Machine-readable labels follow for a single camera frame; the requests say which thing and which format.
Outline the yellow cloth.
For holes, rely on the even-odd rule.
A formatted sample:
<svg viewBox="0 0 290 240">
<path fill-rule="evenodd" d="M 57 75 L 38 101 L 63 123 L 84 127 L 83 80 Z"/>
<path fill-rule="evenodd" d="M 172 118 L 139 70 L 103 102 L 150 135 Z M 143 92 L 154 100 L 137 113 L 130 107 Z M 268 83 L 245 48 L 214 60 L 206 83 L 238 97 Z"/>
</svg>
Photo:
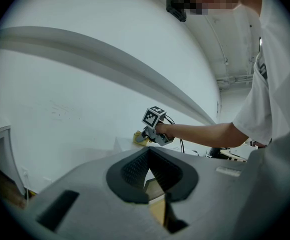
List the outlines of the yellow cloth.
<svg viewBox="0 0 290 240">
<path fill-rule="evenodd" d="M 136 144 L 138 144 L 138 145 L 141 145 L 141 146 L 146 147 L 147 144 L 151 143 L 151 141 L 150 141 L 148 138 L 142 140 L 141 142 L 137 142 L 137 141 L 136 141 L 136 139 L 137 139 L 138 137 L 142 137 L 141 134 L 142 134 L 142 132 L 140 132 L 140 131 L 137 131 L 136 133 L 134 133 L 134 136 L 133 136 L 133 142 L 136 143 Z"/>
</svg>

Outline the white ceiling pipes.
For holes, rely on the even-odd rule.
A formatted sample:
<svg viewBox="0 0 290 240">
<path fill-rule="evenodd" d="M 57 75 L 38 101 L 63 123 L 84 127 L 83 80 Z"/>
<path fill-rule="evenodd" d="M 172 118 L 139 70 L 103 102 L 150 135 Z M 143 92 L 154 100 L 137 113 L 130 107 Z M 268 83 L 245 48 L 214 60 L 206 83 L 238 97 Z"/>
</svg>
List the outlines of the white ceiling pipes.
<svg viewBox="0 0 290 240">
<path fill-rule="evenodd" d="M 253 82 L 253 75 L 228 76 L 217 79 L 220 90 L 250 88 Z"/>
</svg>

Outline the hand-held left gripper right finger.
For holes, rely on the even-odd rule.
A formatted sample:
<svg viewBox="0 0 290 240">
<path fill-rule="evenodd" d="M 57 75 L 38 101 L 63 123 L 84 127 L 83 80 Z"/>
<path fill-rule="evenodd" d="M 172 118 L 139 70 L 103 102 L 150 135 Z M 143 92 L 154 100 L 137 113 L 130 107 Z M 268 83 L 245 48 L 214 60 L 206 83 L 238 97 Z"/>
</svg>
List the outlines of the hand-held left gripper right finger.
<svg viewBox="0 0 290 240">
<path fill-rule="evenodd" d="M 153 151 L 191 165 L 198 183 L 170 204 L 182 228 L 155 226 L 150 240 L 290 239 L 290 133 L 253 151 L 247 162 Z"/>
</svg>

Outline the person's right forearm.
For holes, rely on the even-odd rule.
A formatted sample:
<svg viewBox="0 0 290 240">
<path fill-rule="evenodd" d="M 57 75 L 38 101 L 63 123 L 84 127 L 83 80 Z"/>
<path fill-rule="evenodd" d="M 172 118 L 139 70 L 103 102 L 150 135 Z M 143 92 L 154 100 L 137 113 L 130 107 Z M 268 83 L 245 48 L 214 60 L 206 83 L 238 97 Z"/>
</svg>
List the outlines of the person's right forearm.
<svg viewBox="0 0 290 240">
<path fill-rule="evenodd" d="M 178 138 L 211 148 L 235 148 L 242 145 L 249 137 L 239 131 L 233 123 L 193 126 L 184 124 L 156 125 L 159 134 Z"/>
</svg>

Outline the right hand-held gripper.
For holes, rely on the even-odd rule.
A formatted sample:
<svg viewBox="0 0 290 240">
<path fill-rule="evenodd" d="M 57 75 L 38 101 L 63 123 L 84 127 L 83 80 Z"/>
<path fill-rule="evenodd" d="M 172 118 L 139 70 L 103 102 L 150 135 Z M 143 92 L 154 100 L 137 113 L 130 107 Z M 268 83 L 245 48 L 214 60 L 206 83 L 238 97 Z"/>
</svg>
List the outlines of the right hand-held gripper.
<svg viewBox="0 0 290 240">
<path fill-rule="evenodd" d="M 142 132 L 135 133 L 136 142 L 148 142 L 149 140 L 165 146 L 173 142 L 174 138 L 167 137 L 164 133 L 156 133 L 155 127 L 158 123 L 162 123 L 166 118 L 167 112 L 157 106 L 146 109 L 142 122 L 145 128 Z"/>
</svg>

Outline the person's white shirt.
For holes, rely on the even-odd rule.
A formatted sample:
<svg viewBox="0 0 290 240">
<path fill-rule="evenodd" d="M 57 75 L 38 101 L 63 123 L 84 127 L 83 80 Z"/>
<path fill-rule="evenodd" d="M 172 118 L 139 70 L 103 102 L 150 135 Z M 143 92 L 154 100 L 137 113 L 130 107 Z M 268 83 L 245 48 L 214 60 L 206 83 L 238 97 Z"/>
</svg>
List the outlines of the person's white shirt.
<svg viewBox="0 0 290 240">
<path fill-rule="evenodd" d="M 279 0 L 262 0 L 260 24 L 252 89 L 233 124 L 268 145 L 290 133 L 290 14 Z"/>
</svg>

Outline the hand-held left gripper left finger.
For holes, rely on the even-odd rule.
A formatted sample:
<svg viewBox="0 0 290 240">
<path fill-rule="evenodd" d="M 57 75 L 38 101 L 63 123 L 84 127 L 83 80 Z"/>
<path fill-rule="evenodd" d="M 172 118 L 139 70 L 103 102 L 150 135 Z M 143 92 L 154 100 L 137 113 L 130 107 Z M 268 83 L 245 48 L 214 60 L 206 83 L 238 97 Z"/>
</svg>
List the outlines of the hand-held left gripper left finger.
<svg viewBox="0 0 290 240">
<path fill-rule="evenodd" d="M 22 226 L 36 240 L 167 240 L 143 189 L 154 152 L 170 151 L 132 149 L 75 167 L 33 199 Z"/>
</svg>

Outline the white box appliance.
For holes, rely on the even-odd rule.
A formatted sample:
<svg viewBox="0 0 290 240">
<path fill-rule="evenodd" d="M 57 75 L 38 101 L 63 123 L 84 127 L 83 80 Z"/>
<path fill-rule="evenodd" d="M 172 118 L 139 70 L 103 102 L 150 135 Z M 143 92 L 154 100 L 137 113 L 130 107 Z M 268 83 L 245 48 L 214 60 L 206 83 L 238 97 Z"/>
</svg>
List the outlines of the white box appliance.
<svg viewBox="0 0 290 240">
<path fill-rule="evenodd" d="M 114 153 L 120 153 L 128 150 L 133 150 L 133 149 L 141 149 L 144 148 L 144 146 L 134 143 L 131 138 L 122 138 L 122 137 L 116 137 L 115 138 L 115 143 L 114 143 Z M 180 152 L 180 142 L 178 139 L 175 139 L 174 142 L 163 146 L 163 148 L 173 150 Z M 191 143 L 188 141 L 184 141 L 184 150 L 186 154 L 193 155 L 193 156 L 201 156 L 204 157 L 205 155 L 208 155 L 210 152 L 210 147 Z"/>
</svg>

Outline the white desk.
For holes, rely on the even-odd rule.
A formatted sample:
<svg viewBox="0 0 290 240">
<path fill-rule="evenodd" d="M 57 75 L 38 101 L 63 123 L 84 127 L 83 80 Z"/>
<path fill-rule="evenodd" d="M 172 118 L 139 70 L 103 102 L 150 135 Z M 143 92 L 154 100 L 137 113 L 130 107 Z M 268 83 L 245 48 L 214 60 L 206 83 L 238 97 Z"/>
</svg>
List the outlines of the white desk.
<svg viewBox="0 0 290 240">
<path fill-rule="evenodd" d="M 0 128 L 0 171 L 12 180 L 20 194 L 25 196 L 25 188 L 12 152 L 9 125 Z"/>
</svg>

